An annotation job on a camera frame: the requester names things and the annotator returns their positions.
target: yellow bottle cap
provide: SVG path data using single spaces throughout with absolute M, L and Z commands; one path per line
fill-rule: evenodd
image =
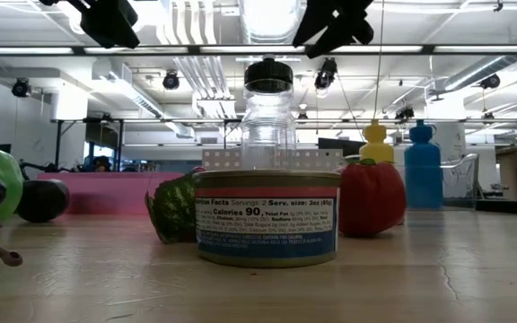
M 377 119 L 373 119 L 364 130 L 364 137 L 369 143 L 382 143 L 386 139 L 386 127 L 379 125 Z

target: pink table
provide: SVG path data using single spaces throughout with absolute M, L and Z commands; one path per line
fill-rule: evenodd
M 38 179 L 59 179 L 69 187 L 66 214 L 145 215 L 145 193 L 183 174 L 174 172 L 41 173 Z

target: table surface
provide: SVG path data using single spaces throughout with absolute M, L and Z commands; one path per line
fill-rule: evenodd
M 162 245 L 146 217 L 15 220 L 0 243 L 0 322 L 517 322 L 517 215 L 409 214 L 337 260 L 219 266 Z

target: tin can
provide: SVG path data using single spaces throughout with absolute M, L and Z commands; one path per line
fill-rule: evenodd
M 336 256 L 340 175 L 228 170 L 194 179 L 202 258 L 230 266 L 294 267 Z

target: nutrition facts label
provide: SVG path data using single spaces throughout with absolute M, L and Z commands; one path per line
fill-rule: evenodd
M 198 198 L 197 228 L 259 234 L 332 231 L 334 209 L 333 198 Z

